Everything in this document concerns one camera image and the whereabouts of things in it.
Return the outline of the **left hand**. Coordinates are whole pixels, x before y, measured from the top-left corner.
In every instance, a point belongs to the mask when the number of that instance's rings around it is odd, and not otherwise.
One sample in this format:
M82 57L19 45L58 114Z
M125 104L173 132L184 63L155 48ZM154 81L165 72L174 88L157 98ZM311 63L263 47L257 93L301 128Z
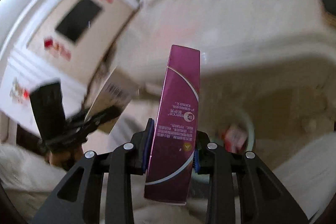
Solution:
M45 156L45 161L50 165L58 166L68 171L82 158L83 155L83 149L79 146L70 151L63 151L60 153L48 152Z

